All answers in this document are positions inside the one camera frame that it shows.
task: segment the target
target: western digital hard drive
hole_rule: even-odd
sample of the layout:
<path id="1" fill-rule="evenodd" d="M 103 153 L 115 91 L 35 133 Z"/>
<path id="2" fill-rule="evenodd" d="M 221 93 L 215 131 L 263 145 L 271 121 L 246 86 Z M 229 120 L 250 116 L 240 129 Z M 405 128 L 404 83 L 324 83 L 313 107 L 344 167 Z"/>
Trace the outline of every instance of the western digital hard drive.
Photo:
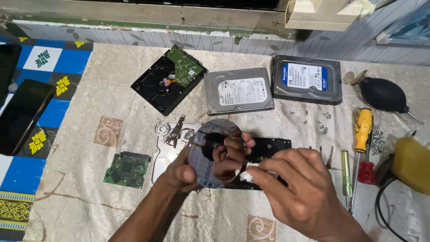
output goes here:
<path id="1" fill-rule="evenodd" d="M 338 61 L 275 56 L 272 70 L 273 98 L 325 105 L 342 102 L 341 64 Z"/>
<path id="2" fill-rule="evenodd" d="M 211 72 L 204 78 L 208 115 L 275 108 L 265 68 Z"/>

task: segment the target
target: green circuit board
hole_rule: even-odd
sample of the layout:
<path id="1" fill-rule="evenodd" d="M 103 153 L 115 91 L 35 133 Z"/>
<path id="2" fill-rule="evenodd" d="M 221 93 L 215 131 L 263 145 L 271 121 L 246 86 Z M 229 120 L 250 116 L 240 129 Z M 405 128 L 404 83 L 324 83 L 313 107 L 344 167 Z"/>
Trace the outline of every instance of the green circuit board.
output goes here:
<path id="1" fill-rule="evenodd" d="M 150 159 L 147 155 L 130 152 L 115 154 L 111 167 L 106 170 L 104 182 L 141 189 Z"/>
<path id="2" fill-rule="evenodd" d="M 166 57 L 175 63 L 175 78 L 183 87 L 187 87 L 203 71 L 199 62 L 179 47 L 173 46 Z"/>

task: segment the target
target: white label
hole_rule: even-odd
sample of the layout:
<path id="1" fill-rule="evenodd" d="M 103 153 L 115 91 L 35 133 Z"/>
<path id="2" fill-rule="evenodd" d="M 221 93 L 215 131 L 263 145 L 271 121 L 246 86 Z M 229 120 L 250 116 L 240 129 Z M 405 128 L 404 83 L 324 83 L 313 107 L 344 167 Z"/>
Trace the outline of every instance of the white label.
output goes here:
<path id="1" fill-rule="evenodd" d="M 267 99 L 264 78 L 227 80 L 218 84 L 221 106 L 264 102 Z"/>
<path id="2" fill-rule="evenodd" d="M 321 76 L 319 66 L 288 63 L 288 83 L 286 85 L 304 89 L 315 86 L 318 90 L 322 90 Z"/>

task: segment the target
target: hard drive label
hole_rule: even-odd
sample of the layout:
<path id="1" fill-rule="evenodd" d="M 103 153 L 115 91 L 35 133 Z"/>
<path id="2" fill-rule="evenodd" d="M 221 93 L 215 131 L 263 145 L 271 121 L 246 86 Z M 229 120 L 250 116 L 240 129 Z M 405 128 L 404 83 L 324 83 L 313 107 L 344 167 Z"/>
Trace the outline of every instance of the hard drive label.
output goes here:
<path id="1" fill-rule="evenodd" d="M 307 89 L 314 86 L 322 91 L 328 88 L 328 73 L 325 67 L 287 63 L 282 71 L 282 82 L 288 87 Z"/>
<path id="2" fill-rule="evenodd" d="M 264 78 L 228 80 L 218 85 L 219 103 L 222 106 L 264 102 L 267 92 Z"/>

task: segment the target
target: hand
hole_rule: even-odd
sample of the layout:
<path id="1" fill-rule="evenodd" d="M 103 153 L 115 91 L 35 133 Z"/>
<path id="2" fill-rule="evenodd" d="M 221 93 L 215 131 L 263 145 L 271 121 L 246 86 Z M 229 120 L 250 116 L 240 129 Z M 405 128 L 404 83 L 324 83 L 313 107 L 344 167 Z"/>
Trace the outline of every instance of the hand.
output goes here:
<path id="1" fill-rule="evenodd" d="M 245 155 L 251 154 L 255 140 L 247 132 L 232 132 L 224 139 L 224 145 L 215 147 L 212 156 L 215 164 L 212 172 L 224 185 L 228 185 L 236 177 L 236 170 L 240 170 L 246 163 Z"/>
<path id="2" fill-rule="evenodd" d="M 266 171 L 279 174 L 288 187 Z M 248 172 L 267 195 L 275 218 L 303 235 L 319 242 L 371 242 L 338 200 L 318 151 L 283 150 Z"/>
<path id="3" fill-rule="evenodd" d="M 160 175 L 155 183 L 163 184 L 179 192 L 190 192 L 199 186 L 196 182 L 196 172 L 188 165 L 191 141 L 192 139 L 188 141 L 176 159 L 169 164 L 166 171 Z"/>

